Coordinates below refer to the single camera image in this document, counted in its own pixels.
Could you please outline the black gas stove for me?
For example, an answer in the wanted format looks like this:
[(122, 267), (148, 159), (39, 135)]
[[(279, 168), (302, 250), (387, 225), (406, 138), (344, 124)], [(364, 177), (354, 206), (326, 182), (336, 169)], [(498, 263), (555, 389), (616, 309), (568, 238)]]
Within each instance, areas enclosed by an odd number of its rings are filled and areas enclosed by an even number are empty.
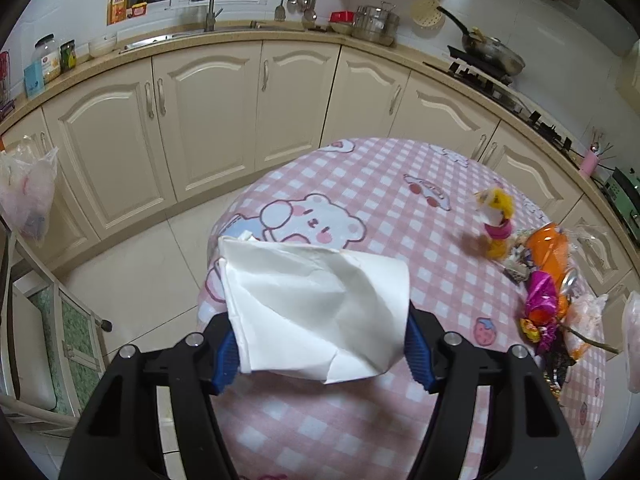
[[(454, 47), (449, 49), (449, 54), (452, 62), (447, 75), (525, 122), (563, 156), (570, 156), (572, 139), (516, 95), (510, 88), (512, 79), (504, 70)], [(425, 140), (438, 142), (443, 148), (474, 160), (486, 160), (495, 153), (497, 143), (492, 137), (498, 128), (496, 116), (484, 112), (466, 96), (421, 75), (413, 75), (407, 89), (412, 93), (409, 102), (416, 106), (416, 114), (434, 124), (424, 134)]]

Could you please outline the red bowl on counter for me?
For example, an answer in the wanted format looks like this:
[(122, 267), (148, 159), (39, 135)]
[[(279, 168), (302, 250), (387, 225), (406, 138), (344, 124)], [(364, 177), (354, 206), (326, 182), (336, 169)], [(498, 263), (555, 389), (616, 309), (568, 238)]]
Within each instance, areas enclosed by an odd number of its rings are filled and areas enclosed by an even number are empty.
[(354, 16), (354, 12), (347, 10), (332, 12), (329, 19), (329, 29), (337, 34), (350, 36), (352, 34)]

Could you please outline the cream kitchen cabinet run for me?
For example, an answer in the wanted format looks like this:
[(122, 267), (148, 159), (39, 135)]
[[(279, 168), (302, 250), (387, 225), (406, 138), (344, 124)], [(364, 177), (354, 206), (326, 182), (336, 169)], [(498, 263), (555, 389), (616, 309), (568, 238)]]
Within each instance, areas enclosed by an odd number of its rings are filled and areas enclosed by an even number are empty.
[(1, 125), (56, 148), (51, 268), (102, 240), (353, 136), (432, 142), (516, 185), (578, 248), (597, 294), (639, 283), (639, 252), (597, 188), (528, 122), (420, 56), (300, 32), (226, 32), (111, 53), (58, 77)]

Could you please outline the white paper napkin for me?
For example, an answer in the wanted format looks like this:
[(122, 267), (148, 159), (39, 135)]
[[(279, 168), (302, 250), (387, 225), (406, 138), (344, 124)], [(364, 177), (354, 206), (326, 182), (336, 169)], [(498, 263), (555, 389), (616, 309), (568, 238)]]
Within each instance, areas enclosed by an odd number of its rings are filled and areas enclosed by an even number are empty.
[(322, 382), (382, 375), (404, 354), (407, 263), (223, 236), (220, 277), (243, 374)]

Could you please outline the plastic bag hanging left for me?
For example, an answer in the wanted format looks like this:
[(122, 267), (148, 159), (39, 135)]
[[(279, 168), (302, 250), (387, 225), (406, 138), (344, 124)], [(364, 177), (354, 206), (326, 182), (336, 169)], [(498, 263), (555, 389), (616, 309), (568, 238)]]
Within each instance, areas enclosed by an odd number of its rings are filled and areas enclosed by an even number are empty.
[(1, 212), (9, 227), (26, 240), (42, 244), (58, 176), (58, 148), (44, 155), (35, 141), (23, 136), (12, 150), (1, 153)]

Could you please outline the pink utensil cup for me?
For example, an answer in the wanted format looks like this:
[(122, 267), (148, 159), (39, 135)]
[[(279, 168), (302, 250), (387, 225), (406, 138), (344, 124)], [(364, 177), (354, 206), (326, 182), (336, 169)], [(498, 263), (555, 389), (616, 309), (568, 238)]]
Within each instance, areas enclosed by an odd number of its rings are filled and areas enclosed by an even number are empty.
[(585, 152), (579, 167), (579, 174), (583, 178), (589, 179), (596, 171), (602, 156), (612, 147), (611, 142), (605, 142), (603, 130), (593, 129), (588, 151)]

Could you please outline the steel frying pan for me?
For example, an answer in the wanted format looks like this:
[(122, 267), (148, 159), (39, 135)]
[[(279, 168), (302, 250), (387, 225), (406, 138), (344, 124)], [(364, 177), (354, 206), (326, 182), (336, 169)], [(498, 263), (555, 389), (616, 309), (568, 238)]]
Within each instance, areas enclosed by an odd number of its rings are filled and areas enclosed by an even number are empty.
[(436, 6), (442, 15), (445, 15), (458, 26), (462, 33), (462, 46), (465, 52), (492, 66), (500, 67), (508, 76), (519, 75), (525, 68), (525, 61), (514, 51), (508, 48), (501, 40), (486, 36), (477, 27), (469, 29), (454, 14)]

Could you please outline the yellow pink toy wrapper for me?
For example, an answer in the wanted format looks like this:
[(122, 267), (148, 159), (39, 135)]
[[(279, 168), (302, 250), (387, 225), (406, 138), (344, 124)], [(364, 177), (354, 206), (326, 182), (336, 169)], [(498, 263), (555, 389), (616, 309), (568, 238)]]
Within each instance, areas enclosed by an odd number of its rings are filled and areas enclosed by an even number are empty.
[(514, 200), (498, 186), (477, 192), (474, 197), (476, 212), (488, 236), (486, 255), (491, 260), (502, 261), (510, 252)]

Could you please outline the green electric grill appliance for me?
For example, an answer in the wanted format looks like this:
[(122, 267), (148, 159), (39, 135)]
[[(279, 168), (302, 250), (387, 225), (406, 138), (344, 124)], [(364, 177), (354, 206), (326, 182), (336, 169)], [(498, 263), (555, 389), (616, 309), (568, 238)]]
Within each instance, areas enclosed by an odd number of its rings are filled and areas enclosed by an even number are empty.
[(640, 240), (639, 174), (634, 168), (615, 168), (606, 179), (604, 195), (621, 222), (626, 226), (634, 244)]

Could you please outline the orange snack bag trash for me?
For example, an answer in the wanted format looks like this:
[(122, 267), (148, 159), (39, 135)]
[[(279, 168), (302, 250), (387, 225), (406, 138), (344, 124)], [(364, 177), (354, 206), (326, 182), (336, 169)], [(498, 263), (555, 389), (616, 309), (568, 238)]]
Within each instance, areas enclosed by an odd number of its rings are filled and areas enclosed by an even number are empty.
[(559, 285), (568, 269), (568, 237), (560, 226), (548, 223), (526, 240), (535, 266)]

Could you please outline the steel stockpot with lid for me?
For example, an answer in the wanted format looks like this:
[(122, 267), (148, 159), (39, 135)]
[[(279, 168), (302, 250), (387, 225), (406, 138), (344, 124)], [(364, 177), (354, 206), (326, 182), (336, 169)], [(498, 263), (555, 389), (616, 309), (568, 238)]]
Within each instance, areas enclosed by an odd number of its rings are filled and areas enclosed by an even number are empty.
[(358, 6), (352, 19), (354, 38), (390, 47), (396, 41), (400, 17), (393, 8), (385, 6)]

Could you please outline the clear plastic food jar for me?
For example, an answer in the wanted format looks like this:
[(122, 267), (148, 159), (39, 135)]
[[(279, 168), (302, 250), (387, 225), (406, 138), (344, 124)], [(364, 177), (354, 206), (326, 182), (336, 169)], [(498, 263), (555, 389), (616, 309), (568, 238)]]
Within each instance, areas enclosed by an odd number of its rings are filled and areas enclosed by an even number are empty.
[(61, 75), (60, 50), (53, 34), (47, 34), (35, 43), (34, 62), (40, 63), (45, 84)]

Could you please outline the magenta foil wrapper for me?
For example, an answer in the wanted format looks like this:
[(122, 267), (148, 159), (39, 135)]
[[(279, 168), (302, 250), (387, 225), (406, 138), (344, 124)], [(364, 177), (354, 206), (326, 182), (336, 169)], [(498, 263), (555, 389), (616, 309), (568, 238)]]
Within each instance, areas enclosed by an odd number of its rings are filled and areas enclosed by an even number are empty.
[(526, 282), (524, 314), (520, 318), (521, 331), (533, 344), (541, 344), (555, 331), (559, 297), (552, 276), (536, 270)]

